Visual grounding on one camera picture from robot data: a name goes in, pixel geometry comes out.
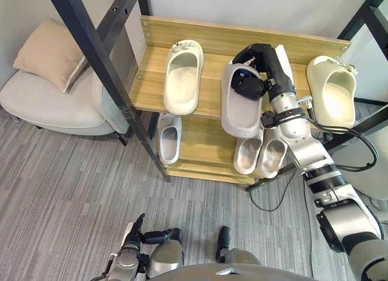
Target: white armchair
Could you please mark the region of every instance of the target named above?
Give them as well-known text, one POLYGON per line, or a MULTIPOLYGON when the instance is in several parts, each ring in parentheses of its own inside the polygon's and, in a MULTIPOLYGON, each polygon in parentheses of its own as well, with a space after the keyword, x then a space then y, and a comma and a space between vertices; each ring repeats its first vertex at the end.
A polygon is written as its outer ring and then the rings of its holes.
MULTIPOLYGON (((123 31, 110 58, 123 83, 132 64, 125 59, 129 40, 123 31)), ((1 106, 12 115, 46 129, 78 135, 125 134, 128 122, 88 66, 62 93, 51 82, 23 70, 17 71, 0 91, 1 106)))

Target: slipper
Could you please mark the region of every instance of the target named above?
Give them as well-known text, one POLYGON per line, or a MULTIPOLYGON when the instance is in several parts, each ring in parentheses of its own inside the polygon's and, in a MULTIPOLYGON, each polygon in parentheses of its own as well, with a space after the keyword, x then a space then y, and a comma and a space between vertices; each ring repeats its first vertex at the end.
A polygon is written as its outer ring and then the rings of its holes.
POLYGON ((353 127, 356 119, 354 93, 357 71, 329 56, 319 56, 307 66, 307 81, 317 122, 353 127))
POLYGON ((192 113, 198 105, 204 52, 194 40, 174 44, 167 56, 163 103, 177 115, 192 113))
POLYGON ((178 160, 182 121, 179 115, 161 113, 158 121, 159 158, 165 164, 178 160))
POLYGON ((261 102, 237 94, 231 87, 233 75, 250 73, 261 79, 257 70, 245 64, 228 64, 221 79, 221 124, 233 137, 253 138, 260 127, 261 102))
POLYGON ((287 145, 280 139, 278 129, 270 128, 264 131, 263 145, 257 160, 256 171, 263 178, 273 178, 286 156, 287 145))
POLYGON ((256 162, 263 143, 264 127, 260 124, 257 136, 253 138, 239 138, 236 142, 233 165, 237 172, 247 175, 256 168, 256 162))

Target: wooden shelf board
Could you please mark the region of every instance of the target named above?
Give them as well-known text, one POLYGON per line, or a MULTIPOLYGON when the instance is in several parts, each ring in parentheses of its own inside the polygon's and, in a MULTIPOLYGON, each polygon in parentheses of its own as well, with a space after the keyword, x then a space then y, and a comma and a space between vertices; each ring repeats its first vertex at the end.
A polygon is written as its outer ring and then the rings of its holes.
POLYGON ((208 164, 200 161, 178 160, 176 163, 165 165, 165 167, 174 171, 217 174, 238 178, 254 178, 252 175, 240 174, 233 167, 222 166, 218 164, 208 164))
POLYGON ((233 168, 236 138, 228 135, 220 120, 182 116, 179 159, 233 168))
MULTIPOLYGON (((169 49, 147 46, 129 97, 139 110, 167 112, 163 104, 164 70, 169 49)), ((221 76, 232 56, 204 54, 199 100, 193 115, 221 119, 221 76)), ((306 65, 291 64, 296 97, 310 94, 306 78, 306 65)), ((272 110, 268 94, 263 98, 263 111, 272 110)))
POLYGON ((283 44, 291 63, 308 64, 319 55, 341 56, 350 42, 322 36, 157 16, 141 18, 148 45, 168 47, 182 39, 198 41, 204 52, 235 56, 253 43, 283 44))
POLYGON ((210 181, 228 182, 234 184, 252 185, 255 183, 254 178, 233 178, 224 175, 203 174, 196 172, 176 171, 173 169, 167 169, 167 175, 185 178, 194 178, 210 181))

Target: power cord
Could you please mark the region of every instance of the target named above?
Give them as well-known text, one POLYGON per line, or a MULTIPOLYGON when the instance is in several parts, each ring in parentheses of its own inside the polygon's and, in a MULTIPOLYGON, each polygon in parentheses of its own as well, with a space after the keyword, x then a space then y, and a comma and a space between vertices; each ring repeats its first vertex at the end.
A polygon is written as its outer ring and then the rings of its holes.
MULTIPOLYGON (((284 196, 286 195, 286 191, 287 191, 287 188, 290 186, 290 183, 292 181, 292 179, 294 178, 296 174, 296 170, 293 172, 291 178, 288 180, 287 182, 287 185, 286 187, 284 188, 284 191, 283 191, 283 194, 281 196, 281 199, 280 199, 280 202, 279 204, 273 208, 273 209, 266 209, 266 208, 262 208, 260 207, 253 199, 252 197, 252 190, 249 191, 249 197, 253 203, 253 205, 255 205, 258 209, 262 210, 262 211, 266 211, 266 212, 273 212, 273 211, 276 211, 281 203, 283 202, 283 199, 284 199, 284 196)), ((310 223, 310 215, 309 215, 309 209, 307 208, 307 200, 306 200, 306 186, 305 184, 303 183, 303 194, 304 194, 304 204, 306 206, 306 210, 307 210, 307 217, 309 219, 309 228, 310 228, 310 270, 311 270, 311 275, 312 275, 312 278, 314 279, 314 272, 313 272, 313 265, 312 265, 312 246, 313 246, 313 240, 312 240, 312 232, 311 232, 311 223, 310 223)))
POLYGON ((288 122, 288 121, 291 121, 291 120, 295 120, 295 119, 300 119, 300 118, 306 119, 307 121, 311 122, 312 124, 314 124, 318 129, 320 129, 323 132, 327 132, 327 133, 331 133, 331 134, 349 134, 349 135, 351 135, 353 137, 359 138, 369 148, 370 152, 373 155, 373 162, 366 163, 366 165, 363 166, 363 167, 346 166, 346 165, 343 165, 343 164, 336 164, 336 167, 338 169, 341 169, 341 170, 344 170, 344 171, 348 171, 348 172, 362 172, 362 171, 368 170, 368 169, 372 168, 374 165, 376 165, 377 160, 378 160, 378 152, 377 152, 375 146, 369 140, 367 140, 361 134, 361 132, 358 132, 355 129, 351 129, 351 128, 343 127, 343 126, 327 126, 327 125, 322 125, 322 124, 319 124, 318 122, 312 120, 310 117, 307 117, 307 116, 304 116, 304 115, 295 116, 295 117, 292 117, 292 118, 288 118, 288 119, 282 120, 282 121, 279 122, 279 124, 282 124, 282 123, 285 123, 285 122, 288 122))
POLYGON ((276 210, 280 207, 281 203, 283 202, 284 196, 286 195, 287 188, 290 186, 290 183, 291 183, 292 179, 294 178, 295 174, 296 174, 296 170, 293 172, 293 174, 292 174, 290 180, 287 182, 286 188, 284 188, 284 192, 283 192, 283 194, 282 194, 282 197, 281 197, 281 199, 280 199, 280 202, 279 202, 279 204, 278 204, 275 208, 273 208, 273 209, 266 209, 266 208, 262 208, 262 207, 258 206, 257 203, 253 200, 253 197, 252 197, 252 190, 250 190, 250 191, 249 191, 249 197, 250 197, 250 199, 251 199, 253 205, 255 205, 258 209, 260 209, 260 210, 262 210, 262 211, 266 211, 266 212, 273 212, 273 211, 276 211, 276 210))
POLYGON ((309 214, 309 208, 307 206, 307 200, 306 200, 306 186, 302 182, 303 185, 303 195, 304 195, 304 205, 306 206, 307 211, 307 218, 309 219, 309 230, 310 230, 310 270, 311 270, 311 276, 312 279, 314 279, 314 270, 313 270, 313 235, 311 232, 311 221, 310 221, 310 214, 309 214))

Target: pillow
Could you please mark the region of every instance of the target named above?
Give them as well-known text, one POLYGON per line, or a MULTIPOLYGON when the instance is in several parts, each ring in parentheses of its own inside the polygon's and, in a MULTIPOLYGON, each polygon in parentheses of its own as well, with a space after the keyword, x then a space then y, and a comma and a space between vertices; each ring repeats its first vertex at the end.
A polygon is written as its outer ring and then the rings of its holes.
POLYGON ((45 78, 66 92, 86 64, 69 30, 49 19, 27 38, 13 67, 45 78))

